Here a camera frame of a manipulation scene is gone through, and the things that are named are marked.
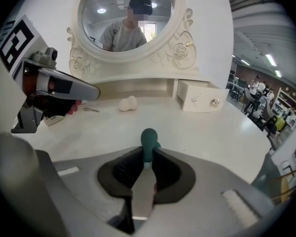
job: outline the yellow object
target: yellow object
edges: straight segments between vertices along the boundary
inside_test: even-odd
[[[275,123],[275,126],[278,131],[281,131],[285,126],[285,120],[283,120],[280,116],[277,116],[277,121]]]

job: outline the green cylindrical object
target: green cylindrical object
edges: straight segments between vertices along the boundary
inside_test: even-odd
[[[152,128],[147,128],[142,132],[141,142],[144,151],[143,162],[152,162],[152,149],[156,146],[158,141],[158,134]]]

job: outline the drawer knob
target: drawer knob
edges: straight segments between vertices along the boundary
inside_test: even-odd
[[[219,99],[212,99],[210,106],[216,108],[219,105],[220,101]]]

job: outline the mirror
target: mirror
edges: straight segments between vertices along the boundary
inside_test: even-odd
[[[82,25],[99,48],[124,52],[154,39],[168,23],[172,0],[85,0]]]

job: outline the black cap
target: black cap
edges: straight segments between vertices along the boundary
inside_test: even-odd
[[[129,7],[134,9],[134,14],[152,14],[152,2],[151,0],[130,0]]]

